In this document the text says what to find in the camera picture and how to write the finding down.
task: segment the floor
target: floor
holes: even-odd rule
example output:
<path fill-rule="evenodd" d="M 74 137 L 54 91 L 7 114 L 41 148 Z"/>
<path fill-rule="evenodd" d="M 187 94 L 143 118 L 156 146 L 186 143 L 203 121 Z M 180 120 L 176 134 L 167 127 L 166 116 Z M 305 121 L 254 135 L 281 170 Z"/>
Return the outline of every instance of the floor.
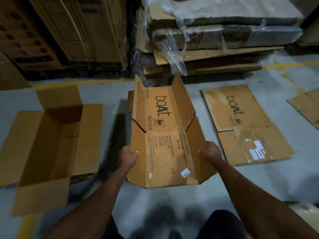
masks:
<path fill-rule="evenodd" d="M 276 52 L 264 62 L 265 68 L 246 79 L 236 74 L 198 77 L 199 83 L 185 79 L 186 89 L 196 109 L 207 140 L 218 143 L 212 121 L 200 94 L 205 87 L 248 84 L 269 118 L 277 125 L 295 154 L 290 160 L 245 165 L 236 169 L 282 201 L 319 202 L 319 131 L 286 100 L 319 87 L 319 55 L 288 56 Z M 52 87 L 62 81 L 41 81 L 36 87 Z M 101 139 L 101 164 L 112 167 L 117 146 L 130 141 L 130 116 L 126 114 L 127 92 L 132 81 L 94 83 L 80 80 L 83 103 L 104 104 Z M 3 144 L 18 111 L 42 110 L 33 89 L 0 92 L 0 146 Z M 15 189 L 0 189 L 0 238 L 25 238 L 36 233 L 40 238 L 60 217 L 78 205 L 101 182 L 95 180 L 71 186 L 70 203 L 44 215 L 11 218 Z M 167 238 L 177 229 L 184 239 L 195 238 L 200 227 L 216 209 L 236 214 L 218 174 L 202 185 L 143 189 L 124 182 L 113 216 L 125 238 L 145 230 L 147 238 Z"/>

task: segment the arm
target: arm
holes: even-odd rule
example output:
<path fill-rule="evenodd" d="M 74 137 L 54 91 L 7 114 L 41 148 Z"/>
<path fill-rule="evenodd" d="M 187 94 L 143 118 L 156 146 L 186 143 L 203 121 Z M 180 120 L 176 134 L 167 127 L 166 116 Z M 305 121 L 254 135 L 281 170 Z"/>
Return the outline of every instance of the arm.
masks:
<path fill-rule="evenodd" d="M 51 238 L 98 238 L 104 233 L 122 183 L 135 164 L 137 152 L 125 146 L 120 150 L 119 168 L 77 208 L 64 216 L 45 235 Z"/>
<path fill-rule="evenodd" d="M 217 169 L 239 217 L 254 238 L 319 238 L 319 234 L 285 203 L 224 161 L 215 143 L 207 142 L 201 154 Z"/>

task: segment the person's left hand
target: person's left hand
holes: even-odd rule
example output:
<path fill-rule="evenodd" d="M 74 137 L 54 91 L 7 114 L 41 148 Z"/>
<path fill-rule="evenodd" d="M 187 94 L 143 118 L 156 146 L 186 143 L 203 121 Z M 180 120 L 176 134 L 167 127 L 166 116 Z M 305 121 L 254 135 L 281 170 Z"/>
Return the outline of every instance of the person's left hand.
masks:
<path fill-rule="evenodd" d="M 119 168 L 129 172 L 133 168 L 138 157 L 138 151 L 131 153 L 130 145 L 126 145 L 119 151 Z"/>

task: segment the person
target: person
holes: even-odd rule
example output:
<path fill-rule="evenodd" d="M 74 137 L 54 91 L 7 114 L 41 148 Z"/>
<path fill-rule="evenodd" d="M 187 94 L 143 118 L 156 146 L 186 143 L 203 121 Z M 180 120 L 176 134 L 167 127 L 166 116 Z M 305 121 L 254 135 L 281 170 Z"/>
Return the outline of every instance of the person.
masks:
<path fill-rule="evenodd" d="M 229 211 L 215 211 L 197 239 L 246 238 L 242 223 L 253 238 L 319 238 L 319 234 L 285 203 L 223 160 L 215 143 L 207 142 L 207 147 L 200 152 L 220 174 L 242 222 Z M 44 238 L 123 238 L 111 214 L 121 185 L 137 156 L 138 152 L 131 153 L 130 147 L 124 146 L 120 150 L 118 169 L 91 196 L 58 221 Z"/>

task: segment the white label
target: white label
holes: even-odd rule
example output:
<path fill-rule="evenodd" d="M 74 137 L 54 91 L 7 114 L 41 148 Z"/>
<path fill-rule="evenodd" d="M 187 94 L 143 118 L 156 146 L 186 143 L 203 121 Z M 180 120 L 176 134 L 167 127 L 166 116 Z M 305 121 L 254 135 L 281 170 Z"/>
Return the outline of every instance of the white label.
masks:
<path fill-rule="evenodd" d="M 188 169 L 184 169 L 183 172 L 181 172 L 181 175 L 185 178 L 190 174 L 190 171 Z"/>
<path fill-rule="evenodd" d="M 250 154 L 251 154 L 251 156 L 253 157 L 254 160 L 258 160 L 259 159 L 254 149 L 250 149 L 249 152 L 250 152 Z"/>
<path fill-rule="evenodd" d="M 260 149 L 256 148 L 255 151 L 260 159 L 265 158 L 264 154 L 261 152 Z"/>
<path fill-rule="evenodd" d="M 261 144 L 261 142 L 259 140 L 257 141 L 254 141 L 255 145 L 256 145 L 256 148 L 262 150 L 264 149 L 263 145 Z"/>

